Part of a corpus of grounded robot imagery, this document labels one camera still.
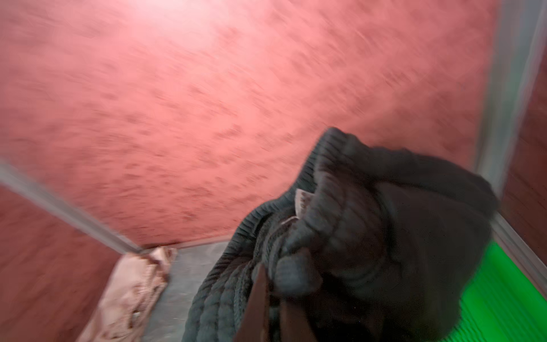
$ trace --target ribbed green surface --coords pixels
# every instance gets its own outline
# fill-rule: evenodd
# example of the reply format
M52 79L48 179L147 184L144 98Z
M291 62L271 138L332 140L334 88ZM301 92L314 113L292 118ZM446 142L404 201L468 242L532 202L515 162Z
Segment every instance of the ribbed green surface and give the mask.
M462 321L446 342L547 342L547 302L492 244L462 298Z

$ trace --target green mat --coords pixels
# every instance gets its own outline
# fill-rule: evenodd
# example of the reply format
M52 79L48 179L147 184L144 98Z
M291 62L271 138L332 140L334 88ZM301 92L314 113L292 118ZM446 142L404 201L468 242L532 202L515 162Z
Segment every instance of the green mat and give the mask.
M492 243L462 298L462 320L445 342L547 342L547 302Z

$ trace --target beige garment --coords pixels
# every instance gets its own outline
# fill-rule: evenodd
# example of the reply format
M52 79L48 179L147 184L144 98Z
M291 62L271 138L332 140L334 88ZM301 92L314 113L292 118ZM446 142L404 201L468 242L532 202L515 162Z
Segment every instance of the beige garment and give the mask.
M139 342L176 254L174 248L158 247L123 255L77 342Z

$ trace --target gray fabric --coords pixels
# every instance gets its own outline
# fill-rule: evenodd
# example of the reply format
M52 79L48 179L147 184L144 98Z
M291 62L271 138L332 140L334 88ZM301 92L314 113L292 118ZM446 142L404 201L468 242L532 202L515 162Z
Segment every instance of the gray fabric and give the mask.
M287 220L296 189L314 196L302 219ZM331 128L293 186L237 228L194 298L183 341L232 340L259 262L275 296L305 299L315 329L372 338L363 322L381 312L383 340L440 339L457 323L496 207L488 183L457 165ZM340 311L318 311L325 298Z

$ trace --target clothing tag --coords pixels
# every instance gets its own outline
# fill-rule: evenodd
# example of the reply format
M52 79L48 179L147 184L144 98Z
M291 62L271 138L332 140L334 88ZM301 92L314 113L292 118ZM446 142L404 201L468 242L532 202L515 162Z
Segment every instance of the clothing tag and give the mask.
M296 189L296 194L294 195L294 209L296 211L296 217L301 219L306 213L308 205L311 203L313 198L313 193L309 193L302 189Z

